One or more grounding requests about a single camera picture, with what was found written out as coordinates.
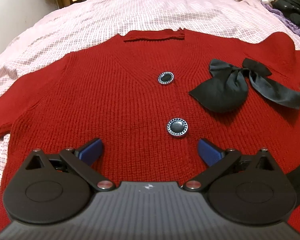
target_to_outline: bed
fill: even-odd
[[[300,37],[259,0],[87,0],[50,13],[9,44],[0,55],[0,96],[18,77],[117,33],[179,28],[250,43],[284,32],[300,50]],[[0,182],[9,138],[0,139]]]

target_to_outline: satin bow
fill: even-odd
[[[213,59],[209,64],[212,78],[198,85],[189,94],[207,109],[229,112],[242,105],[248,96],[248,77],[252,87],[265,98],[282,106],[300,108],[300,92],[266,78],[272,73],[260,62],[246,58],[242,68]]]

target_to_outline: wrinkled bedsheet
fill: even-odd
[[[50,13],[10,43],[0,55],[0,96],[18,77],[117,33],[178,28],[250,43],[285,32],[300,50],[300,37],[259,0],[87,0]],[[0,182],[9,138],[0,139]]]

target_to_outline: black bow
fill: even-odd
[[[294,109],[300,108],[300,92],[266,78],[270,70],[260,62],[246,58],[242,68],[213,59],[209,64],[212,78],[198,85],[189,94],[199,103],[217,113],[229,112],[242,105],[248,95],[245,77],[252,87],[269,100]]]

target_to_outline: ribbed knit texture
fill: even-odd
[[[120,181],[184,183],[206,169],[197,142],[255,154],[267,147],[285,173],[300,165],[300,110],[275,104],[249,85],[239,109],[216,114],[188,92],[209,79],[209,62],[242,66],[244,58],[265,64],[269,78],[300,90],[300,51],[284,33],[259,44],[189,30],[132,31],[19,78],[0,98],[0,136],[11,133],[1,182],[0,230],[9,223],[2,194],[33,148],[57,153],[100,137],[105,150],[93,165]],[[162,86],[158,76],[174,73]],[[188,122],[186,137],[171,137],[166,124]],[[300,206],[290,224],[300,231]]]

